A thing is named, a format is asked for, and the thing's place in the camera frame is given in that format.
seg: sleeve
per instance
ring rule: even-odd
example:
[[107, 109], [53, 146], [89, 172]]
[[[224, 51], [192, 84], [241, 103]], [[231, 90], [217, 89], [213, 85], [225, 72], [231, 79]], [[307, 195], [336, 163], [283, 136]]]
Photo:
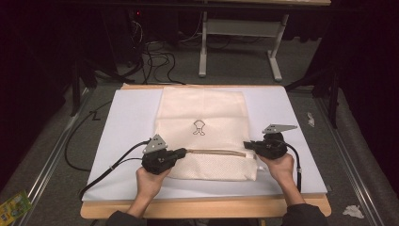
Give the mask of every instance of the sleeve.
[[146, 226], [147, 220], [117, 211], [106, 221], [106, 226]]
[[306, 203], [287, 207], [287, 213], [282, 218], [283, 226], [328, 226], [328, 222], [319, 207]]

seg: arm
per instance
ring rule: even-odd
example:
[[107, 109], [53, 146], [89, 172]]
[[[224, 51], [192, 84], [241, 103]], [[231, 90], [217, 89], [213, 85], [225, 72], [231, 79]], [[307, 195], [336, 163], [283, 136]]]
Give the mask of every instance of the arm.
[[147, 172], [144, 168], [136, 171], [137, 179], [137, 194], [135, 200], [126, 213], [117, 211], [111, 215], [106, 222], [107, 226], [142, 226], [146, 225], [143, 219], [147, 207], [150, 205], [152, 199], [159, 193], [162, 183], [169, 174], [170, 169], [162, 172], [159, 175], [154, 175]]
[[287, 214], [282, 219], [282, 225], [328, 225], [327, 219], [320, 209], [317, 206], [306, 204], [296, 188], [293, 178], [294, 159], [290, 154], [287, 153], [275, 160], [259, 157], [269, 167], [272, 177], [279, 183], [287, 203]]

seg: drawn figure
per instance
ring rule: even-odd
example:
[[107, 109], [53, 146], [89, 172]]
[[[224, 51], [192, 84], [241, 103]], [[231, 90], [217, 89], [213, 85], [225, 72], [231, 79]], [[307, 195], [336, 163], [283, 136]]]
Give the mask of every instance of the drawn figure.
[[194, 121], [194, 125], [197, 127], [197, 130], [193, 133], [193, 135], [200, 134], [201, 136], [204, 136], [205, 133], [203, 133], [202, 128], [205, 125], [205, 123], [201, 120]]

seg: cloth bag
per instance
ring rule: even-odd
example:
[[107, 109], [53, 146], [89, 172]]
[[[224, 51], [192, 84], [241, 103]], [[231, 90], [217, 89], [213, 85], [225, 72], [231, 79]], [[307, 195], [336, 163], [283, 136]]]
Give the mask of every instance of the cloth bag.
[[256, 154], [249, 140], [247, 106], [242, 92], [197, 88], [163, 89], [155, 120], [169, 150], [186, 148], [168, 175], [178, 179], [256, 180]]

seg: desk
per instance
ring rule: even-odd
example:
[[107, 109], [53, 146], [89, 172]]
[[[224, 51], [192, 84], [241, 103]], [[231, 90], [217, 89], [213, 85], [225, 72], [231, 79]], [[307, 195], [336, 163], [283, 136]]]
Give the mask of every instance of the desk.
[[[329, 6], [329, 0], [308, 0], [308, 1], [286, 1], [286, 0], [214, 0], [214, 2], [239, 2], [239, 3], [255, 3], [255, 4], [281, 4], [281, 5], [308, 5], [308, 6]], [[274, 76], [275, 81], [282, 80], [279, 71], [279, 65], [276, 61], [276, 54], [279, 49], [285, 26], [288, 22], [289, 14], [281, 16], [279, 22], [264, 21], [238, 21], [238, 20], [220, 20], [208, 19], [207, 11], [202, 15], [202, 43], [199, 57], [199, 77], [206, 76], [206, 57], [207, 47], [206, 40], [210, 34], [214, 35], [231, 35], [231, 36], [252, 36], [252, 37], [269, 37], [274, 38], [274, 44], [271, 50], [267, 50], [267, 58]]]
[[[298, 125], [283, 87], [202, 88], [243, 91], [251, 139], [261, 139], [262, 130], [272, 122]], [[131, 146], [152, 137], [161, 95], [161, 86], [125, 86], [122, 90], [117, 90], [89, 183]], [[326, 197], [327, 190], [300, 127], [284, 132], [284, 136], [299, 151], [304, 171], [302, 193], [306, 201], [318, 205], [328, 216], [331, 209]], [[136, 151], [129, 157], [141, 155], [141, 151]], [[108, 218], [116, 210], [126, 210], [131, 202], [129, 200], [136, 194], [134, 171], [140, 164], [139, 161], [123, 164], [90, 189], [83, 198], [82, 217]], [[167, 178], [161, 192], [149, 206], [145, 218], [271, 218], [281, 217], [285, 212], [286, 204], [279, 186], [268, 172], [259, 170], [258, 179], [254, 182], [207, 182]]]

